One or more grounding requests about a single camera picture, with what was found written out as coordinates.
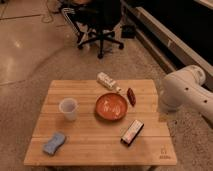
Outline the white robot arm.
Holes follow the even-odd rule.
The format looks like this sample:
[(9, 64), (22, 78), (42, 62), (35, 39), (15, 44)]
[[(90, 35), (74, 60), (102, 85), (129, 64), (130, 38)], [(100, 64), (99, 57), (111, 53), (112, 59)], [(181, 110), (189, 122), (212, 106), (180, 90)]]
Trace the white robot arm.
[(197, 65), (167, 74), (162, 80), (159, 108), (164, 112), (176, 112), (181, 105), (187, 105), (213, 124), (213, 92), (202, 87), (205, 81), (205, 72)]

